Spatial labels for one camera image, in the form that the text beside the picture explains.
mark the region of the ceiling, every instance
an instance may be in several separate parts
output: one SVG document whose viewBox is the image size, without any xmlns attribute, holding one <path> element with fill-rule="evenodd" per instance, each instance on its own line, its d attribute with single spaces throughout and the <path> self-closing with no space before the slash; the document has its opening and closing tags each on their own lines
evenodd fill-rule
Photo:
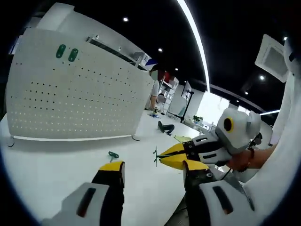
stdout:
<svg viewBox="0 0 301 226">
<path fill-rule="evenodd" d="M 63 0 L 82 13 L 122 34 L 156 59 L 165 70 L 183 84 L 188 80 L 195 89 L 205 91 L 202 60 L 190 25 L 176 0 L 141 1 Z M 48 1 L 44 9 L 54 2 Z M 261 113 L 240 97 L 265 111 L 277 110 L 285 84 L 257 67 L 261 40 L 268 34 L 284 43 L 286 29 L 293 27 L 297 15 L 289 1 L 186 0 L 204 46 L 210 84 L 219 89 L 211 92 L 227 98 L 235 105 Z M 273 124 L 277 114 L 264 120 Z"/>
</svg>

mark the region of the ceiling light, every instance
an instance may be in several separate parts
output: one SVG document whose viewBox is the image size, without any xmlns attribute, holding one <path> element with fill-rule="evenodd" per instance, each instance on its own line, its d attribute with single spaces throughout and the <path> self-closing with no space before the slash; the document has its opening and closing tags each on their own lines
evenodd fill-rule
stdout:
<svg viewBox="0 0 301 226">
<path fill-rule="evenodd" d="M 261 113 L 260 115 L 266 115 L 266 114 L 275 114 L 280 112 L 280 110 L 276 110 L 276 111 L 272 111 L 272 112 L 265 112 L 265 113 Z"/>
<path fill-rule="evenodd" d="M 196 23 L 193 20 L 192 14 L 189 11 L 189 8 L 187 7 L 185 0 L 177 0 L 180 7 L 182 8 L 188 22 L 189 25 L 192 29 L 194 38 L 197 41 L 197 45 L 198 45 L 198 49 L 199 49 L 199 53 L 201 54 L 201 63 L 203 64 L 203 68 L 204 68 L 204 72 L 205 72 L 205 78 L 206 78 L 206 85 L 207 85 L 207 91 L 208 93 L 210 93 L 210 87 L 209 87 L 209 74 L 208 74 L 208 68 L 207 68 L 207 63 L 206 63 L 206 58 L 205 58 L 205 52 L 204 52 L 204 48 L 203 48 L 203 44 L 201 41 L 201 37 L 198 33 L 198 28 L 196 26 Z"/>
</svg>

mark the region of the black object on floor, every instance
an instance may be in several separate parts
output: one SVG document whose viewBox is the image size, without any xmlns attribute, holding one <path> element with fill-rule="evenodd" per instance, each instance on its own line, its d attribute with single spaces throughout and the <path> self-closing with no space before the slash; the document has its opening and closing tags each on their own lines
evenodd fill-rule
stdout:
<svg viewBox="0 0 301 226">
<path fill-rule="evenodd" d="M 166 133 L 167 133 L 168 135 L 171 135 L 171 132 L 174 130 L 174 125 L 172 125 L 172 124 L 170 124 L 170 125 L 163 125 L 163 124 L 161 123 L 161 121 L 158 121 L 158 129 L 159 129 L 162 133 L 164 133 L 165 130 L 168 130 Z"/>
</svg>

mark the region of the green small object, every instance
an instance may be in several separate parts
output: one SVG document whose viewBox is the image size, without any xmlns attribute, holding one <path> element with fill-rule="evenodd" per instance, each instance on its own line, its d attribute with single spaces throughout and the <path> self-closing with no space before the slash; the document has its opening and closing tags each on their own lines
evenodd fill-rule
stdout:
<svg viewBox="0 0 301 226">
<path fill-rule="evenodd" d="M 77 48 L 74 48 L 74 49 L 71 51 L 68 60 L 69 60 L 70 62 L 75 61 L 75 58 L 76 58 L 76 56 L 77 56 L 78 53 L 79 53 L 79 50 L 78 50 Z"/>
<path fill-rule="evenodd" d="M 119 158 L 119 155 L 118 155 L 118 154 L 116 154 L 116 153 L 114 153 L 114 152 L 109 152 L 109 156 L 111 156 L 111 157 L 112 157 L 110 162 L 112 162 L 112 161 L 113 161 L 113 159 L 117 159 L 117 158 Z"/>
<path fill-rule="evenodd" d="M 61 58 L 64 54 L 65 49 L 66 49 L 66 45 L 64 44 L 60 45 L 56 52 L 56 58 Z"/>
</svg>

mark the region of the white desk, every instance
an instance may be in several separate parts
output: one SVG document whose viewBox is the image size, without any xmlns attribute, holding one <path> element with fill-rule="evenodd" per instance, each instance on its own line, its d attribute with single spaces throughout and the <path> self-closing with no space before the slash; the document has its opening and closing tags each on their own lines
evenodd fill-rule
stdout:
<svg viewBox="0 0 301 226">
<path fill-rule="evenodd" d="M 157 129 L 158 121 L 174 124 L 173 135 L 198 136 L 198 132 L 161 115 L 154 119 L 143 112 L 137 137 L 73 142 L 15 139 L 11 148 L 7 118 L 0 123 L 1 154 L 17 193 L 38 220 L 51 218 L 62 200 L 84 182 L 90 182 L 99 167 L 110 161 L 108 151 L 119 154 L 125 167 L 125 203 L 122 226 L 163 226 L 184 195 L 182 171 L 156 164 L 153 151 L 165 151 L 177 141 Z"/>
</svg>

